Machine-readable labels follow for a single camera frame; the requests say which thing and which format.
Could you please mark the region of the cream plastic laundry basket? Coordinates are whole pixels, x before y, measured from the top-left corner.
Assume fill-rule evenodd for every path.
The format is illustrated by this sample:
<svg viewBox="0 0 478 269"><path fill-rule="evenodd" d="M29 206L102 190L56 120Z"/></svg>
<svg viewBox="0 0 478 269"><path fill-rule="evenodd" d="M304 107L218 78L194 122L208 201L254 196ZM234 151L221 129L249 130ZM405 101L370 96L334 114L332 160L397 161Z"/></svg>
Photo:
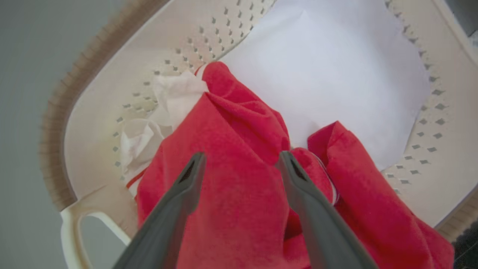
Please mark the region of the cream plastic laundry basket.
<svg viewBox="0 0 478 269"><path fill-rule="evenodd" d="M128 0L73 64L49 99L39 149L47 190L60 213L86 205L128 243L136 207L121 187L124 121L157 106L156 75L219 60L277 0ZM424 220L455 245L478 225L478 46L446 0L379 0L404 26L430 71L432 95L405 156L385 177Z"/></svg>

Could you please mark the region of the crumpled white cloth red stripe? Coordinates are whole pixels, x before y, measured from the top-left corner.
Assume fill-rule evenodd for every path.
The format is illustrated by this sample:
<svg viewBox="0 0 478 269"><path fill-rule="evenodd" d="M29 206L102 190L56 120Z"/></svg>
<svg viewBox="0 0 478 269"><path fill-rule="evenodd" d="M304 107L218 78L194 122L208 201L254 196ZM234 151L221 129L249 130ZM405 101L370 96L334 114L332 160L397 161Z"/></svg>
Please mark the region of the crumpled white cloth red stripe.
<svg viewBox="0 0 478 269"><path fill-rule="evenodd" d="M207 84L190 71L178 76L161 75L153 83L156 108L146 118L126 121L121 132L120 164L133 197L162 141L178 128L205 92Z"/></svg>

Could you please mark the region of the red garment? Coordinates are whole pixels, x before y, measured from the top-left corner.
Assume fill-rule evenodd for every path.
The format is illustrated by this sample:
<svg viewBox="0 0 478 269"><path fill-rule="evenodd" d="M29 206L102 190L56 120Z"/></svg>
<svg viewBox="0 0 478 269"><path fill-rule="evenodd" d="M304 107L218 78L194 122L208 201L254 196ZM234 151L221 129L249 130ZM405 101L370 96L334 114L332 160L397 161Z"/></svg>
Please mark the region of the red garment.
<svg viewBox="0 0 478 269"><path fill-rule="evenodd" d="M290 150L379 269L452 269L453 246L416 217L360 140L336 121L292 148L280 113L221 63L160 145L137 189L139 225L196 152L207 157L198 207L187 219L177 269L311 269L300 219L288 204L279 154Z"/></svg>

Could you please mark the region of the smooth white cloth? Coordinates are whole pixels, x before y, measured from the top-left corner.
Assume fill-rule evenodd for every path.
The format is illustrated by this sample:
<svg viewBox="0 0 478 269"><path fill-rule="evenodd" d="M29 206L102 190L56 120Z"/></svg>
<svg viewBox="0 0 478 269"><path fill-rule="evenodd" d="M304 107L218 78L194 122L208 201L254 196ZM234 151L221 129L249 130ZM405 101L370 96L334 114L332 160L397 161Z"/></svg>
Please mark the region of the smooth white cloth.
<svg viewBox="0 0 478 269"><path fill-rule="evenodd" d="M280 112L292 146L340 121L384 170L431 93L403 29L385 0L277 0L222 62Z"/></svg>

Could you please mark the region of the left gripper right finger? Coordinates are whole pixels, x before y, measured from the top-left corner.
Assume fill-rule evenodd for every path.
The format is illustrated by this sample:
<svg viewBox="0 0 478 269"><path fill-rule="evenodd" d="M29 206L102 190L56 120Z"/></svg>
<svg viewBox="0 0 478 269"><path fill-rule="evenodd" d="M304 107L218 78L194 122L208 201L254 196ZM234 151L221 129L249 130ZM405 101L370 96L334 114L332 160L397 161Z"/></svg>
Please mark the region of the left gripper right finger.
<svg viewBox="0 0 478 269"><path fill-rule="evenodd" d="M280 152L276 166L289 206L299 215L311 269L378 269L292 153Z"/></svg>

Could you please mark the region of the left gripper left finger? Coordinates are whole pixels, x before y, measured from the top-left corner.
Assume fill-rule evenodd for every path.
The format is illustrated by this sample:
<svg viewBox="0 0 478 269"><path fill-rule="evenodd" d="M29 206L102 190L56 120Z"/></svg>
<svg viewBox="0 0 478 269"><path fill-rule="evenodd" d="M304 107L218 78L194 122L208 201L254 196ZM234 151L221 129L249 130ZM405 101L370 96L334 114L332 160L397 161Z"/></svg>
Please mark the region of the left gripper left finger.
<svg viewBox="0 0 478 269"><path fill-rule="evenodd" d="M176 269L184 229L199 203L205 164L197 152L157 203L113 269Z"/></svg>

